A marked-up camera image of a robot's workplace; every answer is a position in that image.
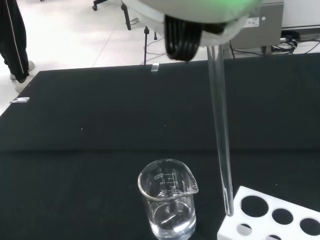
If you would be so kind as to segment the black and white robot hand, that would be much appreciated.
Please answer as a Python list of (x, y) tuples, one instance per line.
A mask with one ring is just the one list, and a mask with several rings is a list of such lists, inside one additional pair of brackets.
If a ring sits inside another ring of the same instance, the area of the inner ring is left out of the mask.
[(245, 25), (259, 0), (125, 0), (148, 28), (163, 36), (172, 60), (188, 62), (199, 47), (223, 45)]

